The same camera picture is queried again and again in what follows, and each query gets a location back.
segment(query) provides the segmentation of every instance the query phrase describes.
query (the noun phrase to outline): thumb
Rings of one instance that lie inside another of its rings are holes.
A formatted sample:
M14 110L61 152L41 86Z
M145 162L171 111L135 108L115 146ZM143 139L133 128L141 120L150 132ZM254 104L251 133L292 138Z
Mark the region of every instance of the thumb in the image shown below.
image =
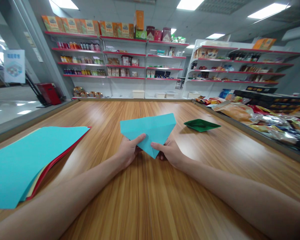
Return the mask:
M146 138L146 134L142 133L137 138L131 140L130 142L134 145L137 145L138 143L141 143Z
M167 148L167 146L164 146L164 145L161 145L160 143L155 143L155 142L151 143L151 147L153 147L155 150L159 150L163 153Z

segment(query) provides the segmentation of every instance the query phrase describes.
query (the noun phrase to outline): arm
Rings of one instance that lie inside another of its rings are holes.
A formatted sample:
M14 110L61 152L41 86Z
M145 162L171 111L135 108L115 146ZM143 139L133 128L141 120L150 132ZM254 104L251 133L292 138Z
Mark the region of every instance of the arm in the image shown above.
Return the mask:
M186 157L175 141L152 143L177 169L197 180L272 239L300 239L300 203L264 184Z
M131 164L144 138L145 134L132 141L124 138L114 156L10 215L0 223L0 239L58 239L98 192Z

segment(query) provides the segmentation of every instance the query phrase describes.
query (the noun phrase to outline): forearm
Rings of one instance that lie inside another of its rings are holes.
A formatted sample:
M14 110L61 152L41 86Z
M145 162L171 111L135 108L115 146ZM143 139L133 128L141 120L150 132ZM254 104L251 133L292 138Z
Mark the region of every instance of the forearm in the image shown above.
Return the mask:
M0 239L58 239L120 170L113 156L34 199L0 223Z
M300 239L300 203L264 184L186 158L179 169L272 239Z

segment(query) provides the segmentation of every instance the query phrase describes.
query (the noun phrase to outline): green paper boat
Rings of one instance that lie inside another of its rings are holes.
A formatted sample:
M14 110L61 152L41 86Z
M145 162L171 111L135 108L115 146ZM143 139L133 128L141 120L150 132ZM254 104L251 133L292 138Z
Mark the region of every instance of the green paper boat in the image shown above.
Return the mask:
M195 119L191 120L189 122L185 122L184 125L188 126L189 128L192 128L193 130L196 130L198 132L204 132L208 131L217 127L221 127L218 124L211 123L202 119Z

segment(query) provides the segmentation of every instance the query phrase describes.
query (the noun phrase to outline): red machine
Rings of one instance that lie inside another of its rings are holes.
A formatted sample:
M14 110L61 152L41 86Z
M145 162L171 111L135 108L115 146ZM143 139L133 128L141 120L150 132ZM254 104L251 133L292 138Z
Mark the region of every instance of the red machine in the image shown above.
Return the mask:
M56 87L53 83L37 83L36 86L38 87L39 91L41 92L48 104L61 104L59 95L56 91Z

